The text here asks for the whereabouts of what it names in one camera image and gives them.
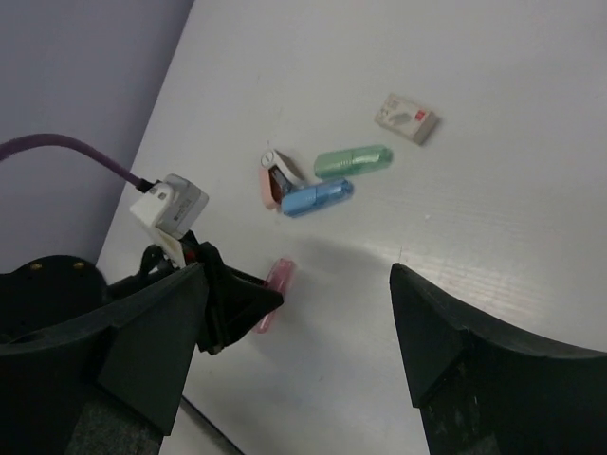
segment pink marker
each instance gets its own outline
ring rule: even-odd
[[[295,272],[295,263],[290,259],[282,258],[274,263],[271,270],[267,274],[266,287],[274,291],[278,291],[283,295],[286,295],[291,282],[293,281],[293,275]],[[253,332],[256,334],[264,334],[269,329],[270,324],[274,320],[274,314],[276,310],[268,313],[264,316],[259,323],[253,327]]]

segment tabletop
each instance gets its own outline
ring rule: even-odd
[[[388,287],[401,262],[493,316],[607,350],[607,4],[602,0],[197,0],[133,171],[210,195],[193,230],[264,277],[299,269],[265,335],[197,354],[185,394],[248,455],[427,453]],[[423,147],[374,116],[433,109]],[[385,144],[352,200],[267,211],[269,146],[314,180],[319,153]],[[125,189],[99,267],[149,244]]]

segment purple cable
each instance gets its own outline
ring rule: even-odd
[[[127,169],[124,169],[116,161],[102,154],[100,151],[94,149],[90,145],[85,144],[84,142],[81,142],[73,137],[54,135],[51,133],[16,137],[15,139],[11,139],[4,144],[0,144],[0,162],[4,161],[11,155],[18,154],[19,152],[45,146],[66,147],[67,149],[80,152],[81,154],[94,159],[102,166],[119,175],[130,184],[135,185],[135,187],[137,187],[140,191],[146,183],[145,180],[137,177]]]

